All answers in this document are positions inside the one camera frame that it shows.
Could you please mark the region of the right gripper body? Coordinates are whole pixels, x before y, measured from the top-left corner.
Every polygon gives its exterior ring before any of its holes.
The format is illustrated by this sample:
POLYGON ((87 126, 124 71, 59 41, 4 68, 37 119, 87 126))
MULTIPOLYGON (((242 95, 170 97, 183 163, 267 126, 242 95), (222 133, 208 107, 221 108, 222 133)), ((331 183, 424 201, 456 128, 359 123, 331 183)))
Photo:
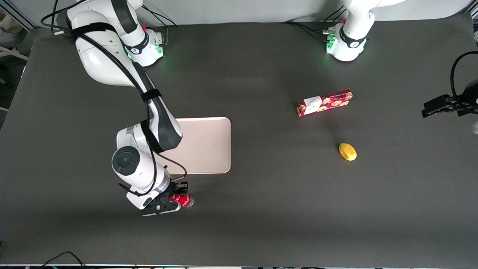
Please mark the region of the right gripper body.
POLYGON ((170 198, 170 185, 163 191, 159 192, 159 189, 152 190, 148 195, 137 196, 135 194, 127 194, 127 199, 132 203, 138 210, 144 209, 151 202, 169 202, 174 201, 170 198))

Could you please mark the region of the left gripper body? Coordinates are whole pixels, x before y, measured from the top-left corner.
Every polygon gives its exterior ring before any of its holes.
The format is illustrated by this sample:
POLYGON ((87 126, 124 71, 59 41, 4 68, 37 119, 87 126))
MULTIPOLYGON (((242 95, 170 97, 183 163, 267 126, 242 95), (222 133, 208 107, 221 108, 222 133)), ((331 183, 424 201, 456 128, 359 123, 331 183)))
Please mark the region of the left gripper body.
POLYGON ((453 87, 453 96, 456 98, 457 115, 478 114, 478 80, 468 83, 460 95, 456 95, 453 87))

